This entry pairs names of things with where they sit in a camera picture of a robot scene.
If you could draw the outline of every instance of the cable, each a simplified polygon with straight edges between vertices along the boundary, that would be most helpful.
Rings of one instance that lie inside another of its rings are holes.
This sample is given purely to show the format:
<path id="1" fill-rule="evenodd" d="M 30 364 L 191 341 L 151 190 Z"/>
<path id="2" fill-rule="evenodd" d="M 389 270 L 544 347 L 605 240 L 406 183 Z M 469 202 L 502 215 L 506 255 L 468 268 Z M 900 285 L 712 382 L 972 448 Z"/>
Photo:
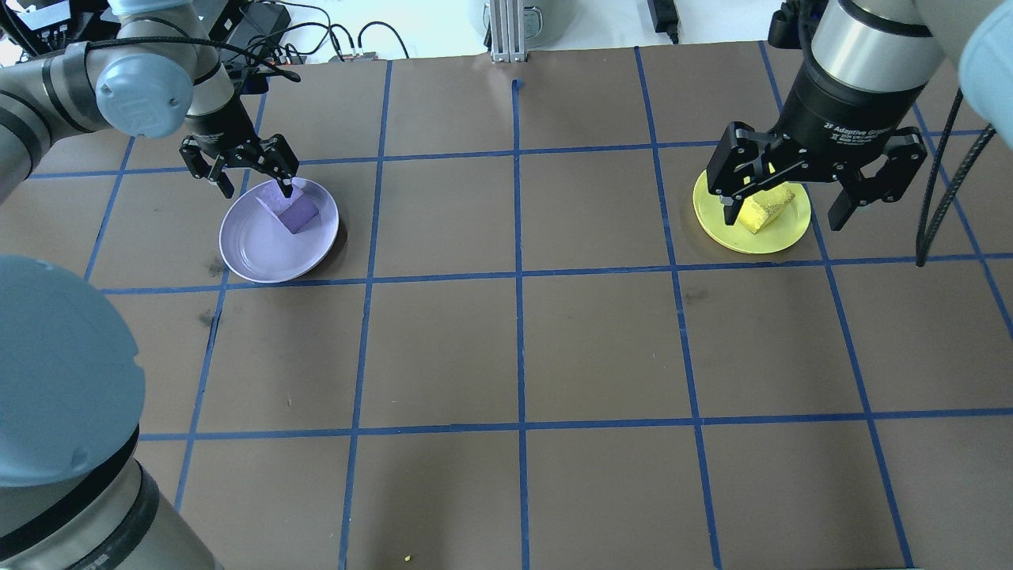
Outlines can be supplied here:
<path id="1" fill-rule="evenodd" d="M 348 47 L 352 48 L 353 50 L 356 49 L 356 43 L 352 40 L 352 32 L 348 31 L 347 27 L 344 27 L 343 25 L 341 25 L 339 23 L 332 23 L 332 24 L 330 24 L 330 27 L 331 28 L 334 28 L 334 27 L 340 28 L 340 30 L 343 31 L 344 34 L 348 36 Z"/>
<path id="2" fill-rule="evenodd" d="M 337 37 L 333 35 L 333 29 L 337 27 L 342 31 L 344 31 L 344 34 L 348 37 L 348 47 L 352 49 L 355 49 L 356 47 L 356 43 L 352 39 L 352 33 L 348 31 L 348 29 L 339 23 L 333 23 L 330 18 L 330 13 L 319 6 L 312 6 L 310 4 L 300 4 L 298 2 L 287 2 L 285 0 L 252 0 L 252 1 L 259 2 L 261 4 L 281 4 L 283 6 L 292 6 L 296 8 L 309 8 L 311 10 L 316 10 L 318 12 L 321 12 L 327 18 L 328 34 L 330 34 L 331 44 L 334 46 L 334 53 L 335 55 L 337 55 L 337 58 L 341 61 L 344 61 L 344 58 L 341 57 L 341 50 L 338 45 Z M 318 44 L 315 50 L 319 50 L 320 49 L 319 46 L 320 45 Z"/>
<path id="3" fill-rule="evenodd" d="M 396 29 L 394 29 L 393 25 L 391 25 L 391 24 L 389 24 L 389 23 L 387 23 L 385 21 L 380 21 L 380 20 L 371 21 L 370 23 L 364 25 L 363 28 L 359 30 L 359 49 L 360 50 L 363 49 L 363 32 L 366 31 L 366 29 L 369 28 L 371 25 L 382 25 L 382 26 L 386 27 L 387 29 L 393 31 L 394 32 L 394 36 L 397 37 L 397 43 L 401 45 L 401 50 L 404 51 L 404 59 L 407 59 L 407 60 L 411 59 L 411 56 L 408 55 L 408 49 L 404 47 L 404 40 L 401 39 L 401 34 L 398 33 Z"/>
<path id="4" fill-rule="evenodd" d="M 121 37 L 116 39 L 102 39 L 101 42 L 94 42 L 88 44 L 88 50 L 103 50 L 107 48 L 116 48 L 120 46 L 137 46 L 139 44 L 188 44 L 192 46 L 208 46 L 211 48 L 218 48 L 220 50 L 228 50 L 230 52 L 236 52 L 248 59 L 266 66 L 268 69 L 292 81 L 298 83 L 302 81 L 299 74 L 294 71 L 288 71 L 282 69 L 275 65 L 274 63 L 265 60 L 264 58 L 242 48 L 237 48 L 230 44 L 224 42 L 215 42 L 214 39 L 204 39 L 201 37 L 173 37 L 173 36 L 151 36 L 151 37 Z"/>
<path id="5" fill-rule="evenodd" d="M 925 226 L 929 221 L 929 207 L 932 205 L 932 194 L 936 187 L 936 178 L 939 176 L 939 165 L 943 160 L 943 153 L 946 152 L 946 144 L 949 142 L 950 134 L 953 132 L 953 123 L 956 114 L 960 110 L 960 103 L 963 102 L 963 91 L 956 90 L 953 97 L 953 104 L 950 106 L 949 115 L 946 116 L 946 126 L 943 127 L 942 137 L 939 139 L 939 147 L 936 149 L 936 156 L 932 159 L 932 169 L 929 172 L 929 183 L 925 186 L 925 197 L 922 199 L 922 213 L 918 220 L 918 234 L 915 236 L 915 254 L 920 254 L 923 242 L 925 241 Z"/>
<path id="6" fill-rule="evenodd" d="M 274 33 L 268 33 L 266 35 L 254 35 L 253 37 L 250 38 L 250 43 L 246 46 L 246 49 L 250 50 L 250 51 L 255 51 L 260 46 L 262 46 L 262 45 L 268 43 L 269 40 L 271 40 L 274 37 L 282 36 L 282 35 L 290 32 L 290 31 L 292 31 L 294 29 L 299 29 L 301 27 L 322 27 L 322 28 L 324 28 L 324 29 L 327 30 L 327 33 L 320 39 L 320 42 L 317 44 L 317 46 L 312 51 L 303 53 L 304 55 L 312 55 L 312 54 L 317 53 L 323 47 L 323 43 L 326 42 L 328 38 L 331 40 L 331 45 L 335 47 L 334 52 L 338 56 L 341 55 L 341 46 L 337 42 L 337 37 L 334 35 L 333 30 L 330 27 L 328 27 L 328 26 L 326 26 L 326 25 L 324 25 L 324 24 L 322 24 L 320 22 L 316 22 L 316 21 L 307 21 L 307 22 L 299 23 L 299 24 L 287 27 L 285 29 L 280 29 L 278 31 L 275 31 Z M 233 60 L 235 60 L 238 57 L 239 57 L 239 55 L 233 56 L 232 58 L 229 59 L 229 61 L 227 63 L 231 63 Z"/>
<path id="7" fill-rule="evenodd" d="M 936 234 L 939 233 L 939 227 L 943 223 L 943 219 L 946 217 L 946 212 L 949 211 L 949 207 L 953 203 L 953 199 L 956 198 L 956 192 L 963 185 L 963 180 L 967 177 L 967 173 L 970 168 L 978 161 L 978 157 L 981 156 L 982 151 L 988 146 L 989 141 L 996 136 L 996 129 L 990 123 L 982 134 L 978 136 L 975 144 L 970 146 L 970 150 L 963 157 L 963 161 L 960 162 L 960 166 L 956 169 L 956 173 L 953 174 L 953 179 L 950 180 L 949 187 L 946 188 L 946 192 L 943 193 L 942 199 L 939 200 L 939 206 L 936 207 L 936 213 L 932 216 L 932 223 L 929 224 L 929 228 L 922 238 L 922 247 L 918 250 L 918 255 L 915 258 L 915 264 L 918 266 L 925 266 L 925 261 L 929 256 L 929 249 L 932 247 L 932 242 L 936 238 Z"/>

